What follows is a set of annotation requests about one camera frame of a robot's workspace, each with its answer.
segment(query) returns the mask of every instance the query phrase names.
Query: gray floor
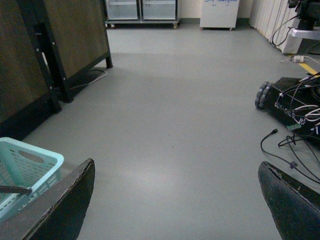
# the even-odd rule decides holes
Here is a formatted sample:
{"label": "gray floor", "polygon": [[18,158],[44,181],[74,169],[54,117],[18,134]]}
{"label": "gray floor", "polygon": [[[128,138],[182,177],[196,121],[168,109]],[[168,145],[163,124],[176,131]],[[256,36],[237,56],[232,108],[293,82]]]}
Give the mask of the gray floor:
{"label": "gray floor", "polygon": [[280,240],[258,181],[289,132],[254,106],[264,81],[304,77],[250,27],[108,31],[114,68],[25,141],[87,158],[96,180],[79,240]]}

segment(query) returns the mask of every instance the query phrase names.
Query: white cabinet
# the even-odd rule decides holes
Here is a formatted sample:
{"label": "white cabinet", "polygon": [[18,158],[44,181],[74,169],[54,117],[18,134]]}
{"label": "white cabinet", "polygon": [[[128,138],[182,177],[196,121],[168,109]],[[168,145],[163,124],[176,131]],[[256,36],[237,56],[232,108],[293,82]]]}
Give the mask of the white cabinet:
{"label": "white cabinet", "polygon": [[202,0],[200,28],[234,28],[239,0]]}

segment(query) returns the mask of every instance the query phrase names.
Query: dark wooden cabinet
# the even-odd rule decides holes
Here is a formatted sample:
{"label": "dark wooden cabinet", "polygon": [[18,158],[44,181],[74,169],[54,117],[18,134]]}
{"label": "dark wooden cabinet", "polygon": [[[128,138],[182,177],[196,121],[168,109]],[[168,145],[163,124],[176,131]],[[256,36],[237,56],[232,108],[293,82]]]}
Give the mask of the dark wooden cabinet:
{"label": "dark wooden cabinet", "polygon": [[0,137],[21,139],[43,104],[59,112],[72,83],[104,59],[112,68],[106,20],[104,0],[0,0]]}
{"label": "dark wooden cabinet", "polygon": [[0,122],[49,95],[16,1],[0,1]]}

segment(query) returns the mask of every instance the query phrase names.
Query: light blue plastic basket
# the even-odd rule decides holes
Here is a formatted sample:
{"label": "light blue plastic basket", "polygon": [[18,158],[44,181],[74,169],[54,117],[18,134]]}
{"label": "light blue plastic basket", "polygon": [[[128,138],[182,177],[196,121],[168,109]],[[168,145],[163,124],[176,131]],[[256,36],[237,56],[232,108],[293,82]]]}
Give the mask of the light blue plastic basket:
{"label": "light blue plastic basket", "polygon": [[9,137],[0,138],[0,185],[31,188],[32,193],[0,193],[0,222],[44,193],[60,177],[64,157]]}

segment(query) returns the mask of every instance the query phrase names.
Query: vertical blinds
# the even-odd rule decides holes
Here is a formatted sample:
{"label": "vertical blinds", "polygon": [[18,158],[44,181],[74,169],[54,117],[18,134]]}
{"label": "vertical blinds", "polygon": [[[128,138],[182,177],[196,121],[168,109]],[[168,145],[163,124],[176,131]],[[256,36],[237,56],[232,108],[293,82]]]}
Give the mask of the vertical blinds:
{"label": "vertical blinds", "polygon": [[[274,32],[290,18],[296,16],[294,8],[288,7],[288,0],[254,0],[250,26],[257,29],[269,42],[272,41]],[[274,35],[274,43],[281,43],[287,35],[289,28],[298,27],[299,19],[294,18],[284,24]],[[286,41],[277,46],[284,54],[296,54],[302,39],[288,35]]]}

